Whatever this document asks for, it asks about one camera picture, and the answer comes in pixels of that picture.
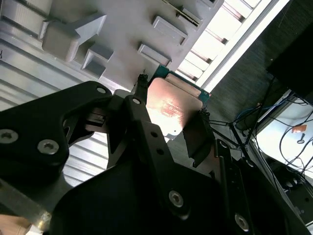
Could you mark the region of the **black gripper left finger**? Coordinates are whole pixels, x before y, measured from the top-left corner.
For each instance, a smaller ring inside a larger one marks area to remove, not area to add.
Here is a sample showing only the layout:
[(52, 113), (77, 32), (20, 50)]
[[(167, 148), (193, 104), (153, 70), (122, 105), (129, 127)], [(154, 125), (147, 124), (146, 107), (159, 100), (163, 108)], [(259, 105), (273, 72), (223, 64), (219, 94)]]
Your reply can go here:
[(134, 94), (120, 97), (89, 81), (2, 111), (0, 114), (0, 202), (41, 229), (49, 229), (69, 148), (95, 132), (108, 135), (111, 169), (138, 161), (149, 170), (161, 204), (181, 219), (176, 164), (161, 129), (146, 109), (147, 86), (138, 78)]

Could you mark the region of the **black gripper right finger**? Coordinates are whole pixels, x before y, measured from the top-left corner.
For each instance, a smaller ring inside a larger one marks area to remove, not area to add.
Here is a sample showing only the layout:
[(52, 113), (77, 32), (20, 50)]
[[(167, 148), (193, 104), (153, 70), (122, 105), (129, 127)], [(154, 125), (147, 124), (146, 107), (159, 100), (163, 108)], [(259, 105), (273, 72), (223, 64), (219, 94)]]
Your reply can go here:
[(247, 157), (235, 159), (215, 138), (209, 113), (197, 111), (183, 129), (193, 168), (219, 183), (225, 216), (239, 235), (306, 235), (302, 219)]

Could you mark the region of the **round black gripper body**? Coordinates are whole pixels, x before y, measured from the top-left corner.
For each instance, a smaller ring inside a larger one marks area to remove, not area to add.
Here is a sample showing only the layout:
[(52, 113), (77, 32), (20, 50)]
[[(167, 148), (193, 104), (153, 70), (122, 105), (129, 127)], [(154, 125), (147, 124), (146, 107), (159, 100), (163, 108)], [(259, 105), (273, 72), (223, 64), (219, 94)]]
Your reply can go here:
[(181, 219), (165, 208), (147, 167), (127, 161), (71, 189), (55, 207), (51, 235), (232, 235), (219, 186), (182, 165), (172, 173)]

